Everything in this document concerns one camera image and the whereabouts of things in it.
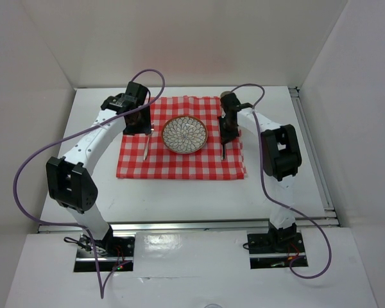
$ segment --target white wall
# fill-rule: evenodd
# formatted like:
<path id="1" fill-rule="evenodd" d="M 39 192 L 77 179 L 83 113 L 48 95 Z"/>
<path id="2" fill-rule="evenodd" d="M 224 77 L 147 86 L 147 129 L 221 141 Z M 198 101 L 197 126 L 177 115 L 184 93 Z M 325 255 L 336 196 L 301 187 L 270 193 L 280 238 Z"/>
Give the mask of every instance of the white wall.
<path id="1" fill-rule="evenodd" d="M 74 91 L 19 1 L 0 0 L 0 307 L 4 307 L 26 234 L 34 231 L 16 208 L 13 176 L 34 150 L 61 136 Z M 39 215 L 44 164 L 27 168 L 21 198 Z"/>
<path id="2" fill-rule="evenodd" d="M 349 0 L 301 90 L 332 201 L 385 307 L 385 0 Z"/>
<path id="3" fill-rule="evenodd" d="M 22 2 L 74 86 L 122 87 L 301 85 L 346 0 Z"/>

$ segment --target robotic arm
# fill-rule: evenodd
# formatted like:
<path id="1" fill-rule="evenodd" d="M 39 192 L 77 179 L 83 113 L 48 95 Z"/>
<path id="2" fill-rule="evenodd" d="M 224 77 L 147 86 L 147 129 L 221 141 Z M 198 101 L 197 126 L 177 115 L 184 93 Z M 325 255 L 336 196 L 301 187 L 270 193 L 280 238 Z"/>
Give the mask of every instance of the robotic arm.
<path id="1" fill-rule="evenodd" d="M 232 92 L 221 95 L 221 106 L 225 112 L 219 118 L 223 158 L 225 144 L 239 136 L 238 126 L 242 126 L 257 136 L 258 131 L 252 114 L 251 104 L 241 104 Z M 294 176 L 301 166 L 301 153 L 292 125 L 280 125 L 256 112 L 262 138 L 262 159 L 266 183 L 272 187 L 271 196 L 287 205 L 293 205 Z M 288 241 L 296 235 L 293 212 L 274 205 L 269 217 L 269 235 L 275 244 Z"/>
<path id="2" fill-rule="evenodd" d="M 93 126 L 62 158 L 51 157 L 46 164 L 49 195 L 65 207 L 80 225 L 86 226 L 96 245 L 107 252 L 115 252 L 120 238 L 113 236 L 112 227 L 103 219 L 96 205 L 98 190 L 91 175 L 110 143 L 119 134 L 151 133 L 150 108 L 120 117 L 101 126 L 100 123 L 117 114 L 133 110 L 144 104 L 149 90 L 130 82 L 125 94 L 110 96 L 101 106 Z"/>

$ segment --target white tabletop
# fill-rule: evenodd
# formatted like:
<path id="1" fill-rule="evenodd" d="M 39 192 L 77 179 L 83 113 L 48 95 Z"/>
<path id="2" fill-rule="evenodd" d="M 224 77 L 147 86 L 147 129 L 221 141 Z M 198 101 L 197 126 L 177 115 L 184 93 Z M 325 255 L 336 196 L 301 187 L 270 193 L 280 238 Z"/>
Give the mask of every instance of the white tabletop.
<path id="1" fill-rule="evenodd" d="M 137 233 L 133 272 L 114 274 L 104 300 L 95 273 L 73 273 L 76 245 L 63 242 L 66 234 L 28 235 L 6 308 L 376 308 L 350 229 L 325 231 L 332 266 L 313 280 L 288 268 L 250 269 L 245 231 Z M 302 233 L 309 267 L 295 270 L 312 275 L 328 251 L 316 228 Z"/>
<path id="2" fill-rule="evenodd" d="M 163 96 L 219 96 L 231 87 L 166 88 Z M 151 88 L 154 96 L 158 88 Z M 108 96 L 125 89 L 78 89 L 65 129 L 65 136 L 89 127 Z M 257 88 L 239 89 L 242 103 L 253 103 L 260 95 Z M 266 95 L 257 110 L 280 124 L 296 128 L 302 165 L 294 184 L 295 208 L 312 217 L 323 217 L 325 200 L 320 196 L 291 97 L 287 87 L 266 87 Z M 266 219 L 271 204 L 261 190 L 258 141 L 243 130 L 244 163 L 248 177 L 234 181 L 203 180 L 134 180 L 116 178 L 121 144 L 117 136 L 99 160 L 93 179 L 99 191 L 97 204 L 103 217 L 111 223 L 146 221 L 194 221 L 219 219 Z M 65 142 L 59 157 L 75 141 Z M 73 222 L 73 217 L 57 203 L 46 198 L 41 218 L 48 221 Z"/>

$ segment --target red and white checkered cloth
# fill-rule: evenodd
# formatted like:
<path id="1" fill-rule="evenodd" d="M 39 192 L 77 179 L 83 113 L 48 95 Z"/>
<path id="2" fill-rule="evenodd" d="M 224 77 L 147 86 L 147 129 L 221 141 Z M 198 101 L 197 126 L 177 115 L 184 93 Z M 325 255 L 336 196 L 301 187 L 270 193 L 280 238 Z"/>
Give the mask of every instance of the red and white checkered cloth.
<path id="1" fill-rule="evenodd" d="M 191 154 L 177 154 L 162 142 L 161 129 L 175 116 L 190 115 L 200 119 L 208 129 L 207 143 Z M 226 159 L 221 160 L 222 146 L 218 127 L 221 115 L 219 98 L 191 96 L 160 98 L 151 106 L 154 132 L 148 157 L 144 148 L 147 136 L 123 136 L 117 166 L 118 178 L 165 178 L 184 180 L 237 180 L 245 176 L 239 139 L 227 144 Z"/>

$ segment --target purple cable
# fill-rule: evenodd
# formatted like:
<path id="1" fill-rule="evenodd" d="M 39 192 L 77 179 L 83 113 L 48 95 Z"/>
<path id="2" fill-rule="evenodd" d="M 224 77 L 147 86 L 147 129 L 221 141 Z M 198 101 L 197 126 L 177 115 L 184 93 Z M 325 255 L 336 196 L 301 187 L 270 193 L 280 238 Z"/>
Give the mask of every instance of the purple cable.
<path id="1" fill-rule="evenodd" d="M 238 87 L 235 87 L 234 89 L 231 90 L 231 92 L 233 92 L 233 91 L 235 91 L 235 90 L 237 90 L 237 89 L 239 89 L 241 87 L 258 87 L 258 88 L 260 88 L 262 90 L 261 97 L 254 103 L 254 105 L 252 107 L 252 114 L 253 114 L 254 119 L 255 119 L 255 125 L 257 125 L 258 143 L 259 143 L 259 165 L 260 165 L 260 171 L 261 171 L 261 186 L 262 186 L 262 190 L 264 191 L 265 197 L 267 197 L 267 199 L 269 199 L 269 201 L 271 201 L 271 202 L 273 202 L 273 203 L 275 203 L 277 205 L 280 205 L 281 207 L 283 207 L 285 209 L 292 210 L 293 212 L 297 213 L 298 215 L 301 215 L 302 217 L 304 217 L 305 219 L 308 219 L 322 233 L 323 238 L 324 238 L 324 240 L 325 240 L 325 242 L 326 242 L 326 244 L 328 246 L 328 254 L 329 254 L 329 256 L 328 256 L 328 263 L 325 266 L 325 268 L 322 271 L 320 271 L 318 274 L 315 274 L 315 275 L 312 275 L 312 276 L 303 276 L 303 275 L 300 275 L 300 274 L 296 273 L 294 271 L 294 269 L 293 269 L 293 263 L 294 263 L 294 261 L 298 260 L 301 257 L 292 259 L 291 262 L 289 263 L 289 269 L 293 272 L 293 274 L 295 276 L 303 278 L 303 279 L 318 278 L 318 277 L 322 276 L 329 269 L 329 266 L 331 265 L 331 262 L 332 262 L 332 249 L 331 249 L 331 245 L 329 243 L 328 237 L 325 234 L 325 231 L 322 229 L 322 227 L 319 226 L 319 224 L 317 224 L 312 218 L 310 218 L 309 216 L 305 215 L 303 212 L 300 212 L 299 210 L 296 210 L 296 209 L 290 207 L 289 205 L 286 205 L 286 204 L 283 204 L 282 202 L 274 200 L 273 198 L 271 198 L 271 196 L 269 196 L 269 194 L 268 194 L 268 192 L 267 192 L 267 190 L 265 188 L 265 180 L 264 180 L 264 168 L 263 168 L 263 161 L 262 161 L 261 129 L 259 127 L 258 118 L 257 118 L 257 116 L 255 114 L 255 107 L 264 98 L 265 89 L 261 85 L 256 85 L 254 83 L 245 83 L 243 85 L 239 85 Z"/>
<path id="2" fill-rule="evenodd" d="M 152 103 L 154 103 L 156 100 L 158 100 L 158 98 L 161 96 L 161 94 L 163 93 L 164 91 L 164 88 L 166 86 L 166 81 L 164 79 L 164 76 L 162 75 L 162 73 L 160 73 L 158 70 L 156 69 L 144 69 L 142 70 L 141 72 L 137 73 L 133 79 L 131 79 L 131 81 L 134 81 L 138 76 L 140 76 L 142 73 L 146 73 L 146 72 L 153 72 L 153 73 L 156 73 L 158 74 L 160 77 L 161 77 L 161 80 L 162 80 L 162 86 L 161 86 L 161 89 L 160 89 L 160 92 L 151 100 L 149 101 L 147 104 L 143 105 L 143 106 L 140 106 L 139 108 L 136 108 L 136 109 L 133 109 L 133 110 L 130 110 L 130 111 L 127 111 L 127 112 L 124 112 L 122 114 L 119 114 L 119 115 L 116 115 L 114 117 L 111 117 L 110 119 L 100 123 L 101 126 L 104 126 L 106 125 L 107 123 L 109 122 L 112 122 L 120 117 L 124 117 L 124 116 L 127 116 L 128 114 L 132 114 L 134 112 L 138 112 L 144 108 L 147 108 L 148 106 L 150 106 Z M 50 221 L 44 221 L 44 220 L 41 220 L 39 218 L 36 218 L 34 216 L 32 216 L 29 212 L 26 211 L 26 209 L 22 206 L 21 202 L 20 202 L 20 199 L 19 199 L 19 194 L 17 192 L 17 183 L 19 181 L 19 177 L 20 177 L 20 174 L 21 172 L 23 171 L 23 169 L 27 166 L 27 164 L 33 159 L 35 158 L 38 154 L 42 153 L 43 151 L 46 151 L 47 149 L 53 147 L 53 146 L 56 146 L 57 144 L 61 144 L 63 143 L 64 141 L 68 141 L 70 139 L 73 139 L 73 138 L 76 138 L 78 136 L 81 136 L 81 135 L 84 135 L 85 133 L 89 133 L 93 130 L 97 130 L 99 129 L 99 125 L 95 125 L 95 126 L 92 126 L 90 128 L 87 128 L 81 132 L 78 132 L 78 133 L 75 133 L 71 136 L 68 136 L 66 138 L 63 138 L 59 141 L 55 141 L 55 142 L 52 142 L 50 144 L 48 144 L 47 146 L 44 146 L 43 148 L 37 150 L 36 152 L 34 152 L 33 154 L 31 154 L 20 166 L 20 168 L 17 170 L 15 176 L 14 176 L 14 180 L 13 180 L 13 197 L 14 197 L 14 201 L 15 203 L 17 204 L 19 210 L 25 215 L 27 216 L 28 218 L 30 218 L 32 221 L 35 221 L 36 223 L 40 223 L 41 225 L 46 225 L 46 226 L 65 226 L 65 227 L 79 227 L 79 228 L 82 228 L 83 230 L 87 231 L 89 237 L 90 237 L 90 241 L 91 241 L 91 244 L 92 244 L 92 247 L 93 247 L 93 250 L 96 252 L 97 249 L 96 249 L 96 242 L 90 232 L 90 230 L 86 227 L 86 226 L 83 226 L 83 225 L 79 225 L 77 223 L 53 223 L 53 222 L 50 222 Z M 114 267 L 113 270 L 108 274 L 108 276 L 106 277 L 104 283 L 102 283 L 101 281 L 101 273 L 100 273 L 100 268 L 99 268 L 99 264 L 98 264 L 98 256 L 96 253 L 94 253 L 94 259 L 96 261 L 96 271 L 97 271 L 97 277 L 98 277 L 98 284 L 99 284 L 99 288 L 100 288 L 100 296 L 101 296 L 101 299 L 104 298 L 104 289 L 105 289 L 105 285 L 107 283 L 107 280 L 108 278 L 110 278 L 110 276 L 113 274 L 113 272 L 121 265 L 129 262 L 129 261 L 126 261 L 126 262 L 123 262 L 121 264 L 119 264 L 118 266 Z"/>

